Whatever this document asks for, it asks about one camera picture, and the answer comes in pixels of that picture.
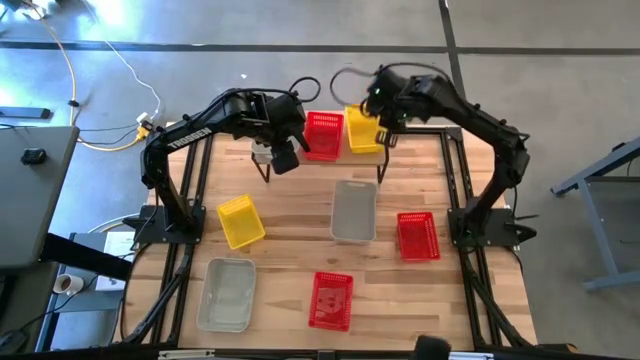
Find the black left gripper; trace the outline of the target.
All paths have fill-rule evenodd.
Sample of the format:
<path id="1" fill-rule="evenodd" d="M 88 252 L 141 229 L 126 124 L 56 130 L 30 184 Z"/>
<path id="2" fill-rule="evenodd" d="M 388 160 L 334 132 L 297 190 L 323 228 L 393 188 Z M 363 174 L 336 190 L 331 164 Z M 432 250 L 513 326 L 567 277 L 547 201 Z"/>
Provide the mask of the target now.
<path id="1" fill-rule="evenodd" d="M 272 167 L 276 174 L 282 175 L 299 166 L 293 143 L 293 137 L 305 152 L 310 146 L 304 136 L 306 121 L 301 103 L 288 95 L 281 95 L 267 103 L 269 116 L 269 144 L 272 153 Z"/>

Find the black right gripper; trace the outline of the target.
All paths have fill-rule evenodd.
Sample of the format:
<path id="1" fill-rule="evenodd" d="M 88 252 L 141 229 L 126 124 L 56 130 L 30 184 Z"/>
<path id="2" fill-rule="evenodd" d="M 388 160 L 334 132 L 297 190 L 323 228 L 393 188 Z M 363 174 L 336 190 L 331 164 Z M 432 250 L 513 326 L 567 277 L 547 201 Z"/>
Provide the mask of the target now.
<path id="1" fill-rule="evenodd" d="M 417 77 L 405 77 L 390 68 L 379 68 L 367 88 L 366 114 L 379 119 L 379 124 L 389 130 L 376 132 L 376 143 L 395 148 L 399 136 L 391 131 L 404 131 L 412 118 L 409 93 Z"/>

